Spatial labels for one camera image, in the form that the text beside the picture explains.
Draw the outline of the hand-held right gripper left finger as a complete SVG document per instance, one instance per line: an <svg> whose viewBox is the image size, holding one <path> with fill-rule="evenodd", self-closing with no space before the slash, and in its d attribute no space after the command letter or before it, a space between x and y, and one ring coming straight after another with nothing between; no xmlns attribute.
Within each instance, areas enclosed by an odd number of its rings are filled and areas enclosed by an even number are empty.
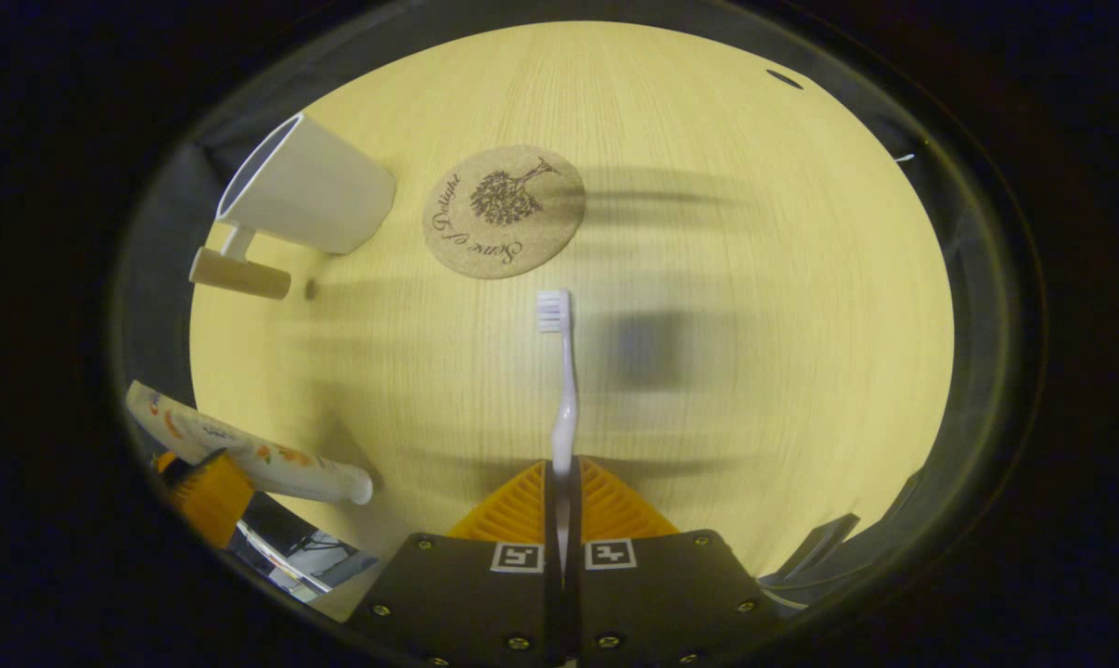
<svg viewBox="0 0 1119 668"><path fill-rule="evenodd" d="M411 533L346 625L423 667L556 667L551 500L551 465L538 461L453 531Z"/></svg>

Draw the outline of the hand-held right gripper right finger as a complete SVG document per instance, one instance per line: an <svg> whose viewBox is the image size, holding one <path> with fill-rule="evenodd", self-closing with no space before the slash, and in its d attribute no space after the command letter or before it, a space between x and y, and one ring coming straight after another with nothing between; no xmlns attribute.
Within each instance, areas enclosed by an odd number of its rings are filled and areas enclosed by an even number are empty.
<svg viewBox="0 0 1119 668"><path fill-rule="evenodd" d="M780 633L775 603L718 531L677 529L594 459L577 457L572 472L581 667L733 667Z"/></svg>

